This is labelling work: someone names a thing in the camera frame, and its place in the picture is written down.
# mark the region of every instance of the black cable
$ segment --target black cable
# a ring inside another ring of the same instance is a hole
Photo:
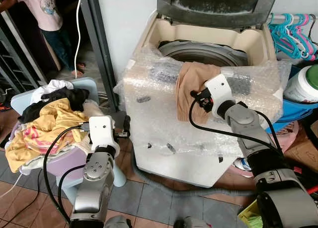
[[[10,224],[10,222],[12,222],[13,220],[14,220],[14,218],[16,218],[18,215],[20,215],[21,214],[21,212],[23,212],[25,209],[27,209],[29,206],[31,206],[34,202],[35,202],[35,200],[38,198],[38,196],[39,196],[39,194],[40,194],[40,174],[41,174],[41,172],[42,172],[42,169],[39,171],[39,174],[38,174],[38,189],[37,189],[37,193],[36,193],[36,196],[35,196],[35,198],[33,199],[33,201],[32,202],[30,202],[29,203],[29,205],[27,205],[26,207],[24,207],[21,211],[19,211],[17,214],[15,214],[14,215],[14,217],[12,217],[11,218],[11,220],[10,221],[8,221],[4,226],[2,226],[1,228],[4,228],[4,227],[6,227],[8,224]]]
[[[64,130],[63,132],[61,132],[56,139],[52,142],[51,146],[49,147],[49,149],[46,151],[46,154],[44,156],[44,161],[43,161],[43,173],[44,173],[44,181],[45,181],[45,185],[46,188],[48,189],[48,195],[51,198],[53,204],[55,205],[56,209],[61,213],[61,215],[63,216],[63,218],[65,219],[65,221],[69,224],[70,223],[70,218],[68,216],[68,214],[65,212],[64,209],[61,209],[60,205],[58,204],[58,202],[55,200],[54,195],[52,193],[52,190],[50,188],[50,183],[49,183],[49,178],[48,178],[48,173],[47,173],[47,168],[46,168],[46,162],[48,160],[48,156],[53,148],[53,146],[56,144],[56,142],[60,139],[60,137],[63,136],[63,134],[65,134],[66,132],[73,130],[73,129],[80,129],[80,126],[73,126],[73,127],[69,127],[66,130]]]
[[[190,106],[190,111],[189,111],[189,121],[191,123],[191,125],[193,125],[195,128],[200,129],[200,130],[205,130],[205,131],[209,131],[209,132],[213,132],[213,133],[218,133],[218,134],[222,134],[222,135],[229,135],[229,136],[233,136],[233,137],[237,137],[237,138],[241,138],[241,139],[245,139],[245,140],[251,140],[254,142],[257,142],[261,145],[265,145],[267,147],[269,147],[270,149],[275,150],[276,152],[278,152],[280,154],[280,152],[271,144],[268,144],[262,140],[250,137],[250,136],[245,136],[245,135],[240,135],[240,134],[236,134],[236,133],[232,133],[232,132],[227,132],[227,131],[222,131],[222,130],[215,130],[215,129],[211,129],[211,128],[206,128],[206,127],[202,127],[199,126],[197,124],[195,124],[192,120],[192,110],[193,110],[193,106],[195,105],[195,103],[197,102],[197,100],[194,100]]]
[[[312,25],[310,26],[310,30],[309,30],[309,33],[308,33],[308,38],[310,39],[310,41],[311,41],[312,43],[314,43],[315,45],[318,46],[318,43],[316,43],[316,42],[314,42],[314,41],[312,40],[312,29],[313,29],[313,27],[314,27],[314,24],[316,23],[316,16],[315,16],[314,14],[310,14],[310,16],[313,17],[313,22],[312,22]]]
[[[274,138],[276,147],[277,147],[277,149],[278,149],[279,151],[281,151],[282,148],[280,147],[280,144],[279,144],[279,142],[278,142],[278,139],[277,139],[277,136],[276,136],[274,127],[273,127],[272,123],[270,122],[269,118],[268,118],[266,115],[264,115],[262,112],[260,112],[260,111],[255,110],[255,112],[256,112],[257,114],[259,114],[260,116],[262,116],[262,117],[266,120],[266,122],[267,122],[267,124],[268,124],[268,126],[269,126],[269,128],[270,128],[270,131],[271,131],[271,133],[272,133],[272,135],[273,135],[273,138]]]
[[[65,172],[63,174],[63,176],[61,177],[60,179],[60,182],[59,182],[59,187],[58,187],[58,200],[59,200],[59,203],[60,203],[60,207],[61,207],[61,210],[65,210],[64,209],[64,206],[63,206],[63,203],[62,203],[62,184],[63,184],[63,181],[64,181],[64,178],[72,171],[74,170],[77,170],[77,169],[80,169],[82,167],[85,167],[85,164],[84,165],[81,165],[81,166],[77,166],[77,167],[73,167],[71,169],[69,169],[67,172]]]

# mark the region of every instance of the cardboard box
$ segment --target cardboard box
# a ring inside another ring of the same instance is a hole
[[[308,139],[305,129],[301,125],[295,141],[284,155],[318,172],[318,150]]]

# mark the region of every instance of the bubble wrap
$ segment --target bubble wrap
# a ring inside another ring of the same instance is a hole
[[[177,120],[175,82],[183,63],[162,57],[154,47],[143,47],[129,62],[122,80],[114,88],[131,117],[131,140],[135,148],[148,148],[170,156],[241,156],[237,138],[198,130]],[[290,73],[289,62],[267,62],[261,66],[223,67],[233,96],[249,108],[263,112],[275,122],[282,115],[282,92]],[[205,127],[231,131],[210,113]]]

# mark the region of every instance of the silver robot arm segment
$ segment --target silver robot arm segment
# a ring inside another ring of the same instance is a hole
[[[90,117],[90,137],[93,142],[91,155],[84,167],[83,182],[79,187],[71,214],[71,228],[103,228],[108,200],[114,182],[114,159],[119,145],[114,140],[114,125],[110,116]],[[129,228],[128,224],[114,221],[108,228]]]

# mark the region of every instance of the jeans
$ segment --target jeans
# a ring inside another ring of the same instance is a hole
[[[45,31],[41,29],[46,41],[50,44],[58,58],[69,71],[73,71],[74,58],[72,56],[72,45],[67,30],[62,27],[57,31]]]

